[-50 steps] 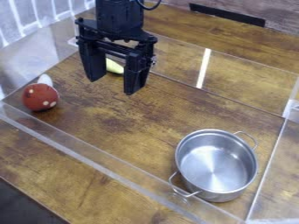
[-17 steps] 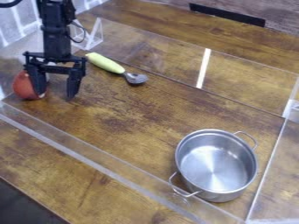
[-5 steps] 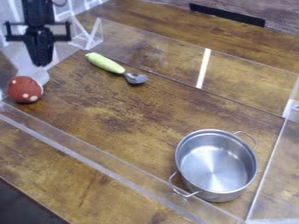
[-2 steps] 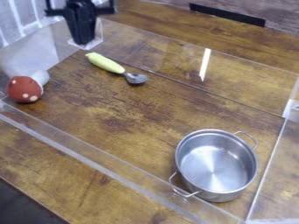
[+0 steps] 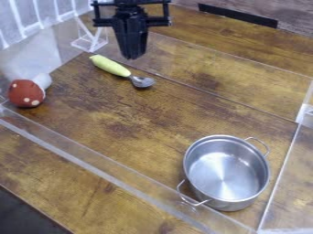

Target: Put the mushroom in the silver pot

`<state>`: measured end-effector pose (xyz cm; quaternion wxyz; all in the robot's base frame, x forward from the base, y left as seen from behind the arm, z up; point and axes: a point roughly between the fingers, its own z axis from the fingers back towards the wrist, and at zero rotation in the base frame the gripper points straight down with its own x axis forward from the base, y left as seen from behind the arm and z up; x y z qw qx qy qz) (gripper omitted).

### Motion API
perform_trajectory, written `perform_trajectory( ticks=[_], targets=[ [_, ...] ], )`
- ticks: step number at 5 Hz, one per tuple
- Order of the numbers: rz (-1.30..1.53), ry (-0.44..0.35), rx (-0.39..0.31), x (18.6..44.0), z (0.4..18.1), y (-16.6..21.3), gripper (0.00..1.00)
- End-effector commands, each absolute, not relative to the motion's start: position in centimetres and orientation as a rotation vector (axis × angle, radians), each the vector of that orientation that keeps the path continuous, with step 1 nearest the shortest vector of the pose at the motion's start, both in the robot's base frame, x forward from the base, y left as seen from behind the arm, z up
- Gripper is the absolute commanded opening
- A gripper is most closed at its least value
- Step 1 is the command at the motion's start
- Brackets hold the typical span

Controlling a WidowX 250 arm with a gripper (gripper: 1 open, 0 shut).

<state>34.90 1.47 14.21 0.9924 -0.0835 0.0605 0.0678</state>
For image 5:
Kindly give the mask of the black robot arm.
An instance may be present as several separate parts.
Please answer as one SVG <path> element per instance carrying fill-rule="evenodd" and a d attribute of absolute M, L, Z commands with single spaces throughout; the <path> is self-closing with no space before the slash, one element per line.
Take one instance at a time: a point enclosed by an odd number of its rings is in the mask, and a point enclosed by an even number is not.
<path fill-rule="evenodd" d="M 170 3 L 172 0 L 109 0 L 108 2 L 93 0 L 94 25 L 113 27 L 121 53 L 126 59 L 138 59 L 146 53 L 150 28 L 172 25 Z M 150 16 L 142 5 L 161 5 L 164 14 Z M 101 16 L 104 6 L 117 7 L 114 16 Z"/>

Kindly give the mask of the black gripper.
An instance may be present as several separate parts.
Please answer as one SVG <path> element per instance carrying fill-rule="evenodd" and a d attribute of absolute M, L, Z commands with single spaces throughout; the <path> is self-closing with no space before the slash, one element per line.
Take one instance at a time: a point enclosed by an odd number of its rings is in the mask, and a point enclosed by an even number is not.
<path fill-rule="evenodd" d="M 93 0 L 94 25 L 97 27 L 114 28 L 121 53 L 128 59 L 138 59 L 146 53 L 149 27 L 169 27 L 172 17 L 169 4 L 172 0 Z M 164 14 L 149 16 L 144 5 L 161 5 Z M 116 15 L 112 17 L 101 16 L 101 8 L 116 6 Z M 132 52 L 129 49 L 129 36 L 132 32 Z"/>

